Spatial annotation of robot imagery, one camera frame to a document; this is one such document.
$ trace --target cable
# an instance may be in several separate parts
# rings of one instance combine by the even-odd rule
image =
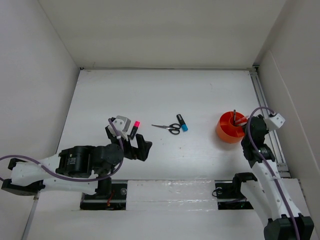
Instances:
[[[271,173],[272,177],[276,177],[276,174],[275,172],[273,171],[272,167],[270,166],[270,164],[267,162],[267,160],[265,159],[265,157],[259,152],[259,149],[257,148],[256,144],[254,143],[254,140],[251,136],[251,130],[250,130],[250,123],[251,123],[251,119],[253,118],[254,114],[256,113],[256,111],[258,110],[261,110],[261,109],[267,109],[269,110],[271,113],[275,113],[275,111],[273,111],[271,108],[269,107],[266,107],[266,106],[260,106],[260,107],[257,107],[255,110],[253,110],[253,112],[251,113],[249,119],[248,119],[248,122],[247,122],[247,126],[245,129],[248,133],[248,137],[249,137],[249,140],[253,146],[253,148],[256,150],[256,152],[258,153],[258,155],[260,156],[260,158],[262,159],[263,163],[266,165],[266,167],[268,168],[269,172]],[[299,234],[299,230],[298,230],[298,226],[297,226],[297,223],[296,223],[296,220],[295,220],[295,217],[294,217],[294,214],[292,213],[292,210],[289,206],[289,203],[285,197],[285,194],[283,192],[283,190],[281,189],[281,186],[280,186],[280,183],[278,181],[278,179],[274,178],[274,182],[275,182],[275,185],[281,195],[281,198],[284,202],[284,205],[286,207],[286,210],[288,211],[289,213],[289,216],[291,218],[291,221],[293,223],[293,227],[294,227],[294,232],[295,232],[295,236],[296,236],[296,240],[300,240],[300,234]]]
[[[121,140],[120,134],[118,132],[118,130],[116,129],[115,125],[112,123],[111,119],[108,120],[111,127],[113,128],[115,135],[117,136],[117,138],[119,139],[119,143],[120,143],[120,147],[122,148],[122,150],[124,150],[124,145],[123,142]],[[4,159],[8,159],[8,158],[18,158],[18,159],[25,159],[28,160],[34,164],[37,164],[39,166],[41,166],[41,168],[46,171],[48,174],[50,174],[51,176],[57,178],[57,179],[61,179],[61,180],[66,180],[66,181],[70,181],[70,182],[79,182],[79,183],[89,183],[89,182],[95,182],[95,181],[101,181],[101,180],[105,180],[107,178],[110,178],[112,175],[114,175],[116,172],[119,171],[120,167],[122,166],[123,160],[119,163],[118,167],[113,171],[113,173],[110,173],[106,176],[102,176],[102,177],[97,177],[97,178],[92,178],[92,179],[76,179],[76,178],[71,178],[71,177],[65,177],[59,174],[56,174],[55,172],[51,171],[50,169],[48,169],[46,166],[42,165],[41,162],[28,157],[28,156],[23,156],[23,155],[7,155],[7,156],[3,156],[0,157],[0,161],[4,160]]]

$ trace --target scissors handle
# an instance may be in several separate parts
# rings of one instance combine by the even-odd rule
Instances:
[[[180,128],[181,128],[181,126],[180,126],[180,124],[178,124],[178,123],[173,123],[173,124],[171,124],[171,125],[169,125],[171,128],[173,128],[173,129],[169,129],[169,132],[171,133],[171,134],[173,134],[173,135],[178,135],[179,133],[180,133]]]

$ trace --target wall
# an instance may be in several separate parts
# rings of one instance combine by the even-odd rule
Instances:
[[[79,67],[250,68],[286,0],[39,0]]]
[[[0,155],[56,152],[79,70],[36,0],[0,1]],[[10,176],[7,160],[0,175]],[[1,239],[20,240],[32,197],[0,190]]]
[[[259,76],[270,107],[286,123],[279,140],[293,177],[301,186],[320,231],[320,1],[295,1],[265,53]]]

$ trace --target marker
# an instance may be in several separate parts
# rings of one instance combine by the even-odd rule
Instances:
[[[140,125],[140,122],[139,121],[135,121],[134,125],[133,125],[133,128],[130,132],[130,138],[133,140],[137,131],[138,131],[138,128],[139,128],[139,125]]]
[[[184,121],[184,119],[182,118],[181,114],[178,114],[176,116],[176,118],[178,119],[179,124],[181,125],[181,128],[184,132],[188,131],[188,127]]]

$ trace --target orange container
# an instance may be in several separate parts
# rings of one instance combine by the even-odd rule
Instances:
[[[237,112],[235,114],[235,120],[239,120],[244,118],[245,116],[241,113]],[[244,118],[237,124],[246,123],[247,119]],[[224,113],[216,125],[215,131],[218,134],[219,138],[229,144],[235,144],[240,142],[242,138],[245,136],[245,133],[241,126],[234,126],[234,112],[228,111]]]

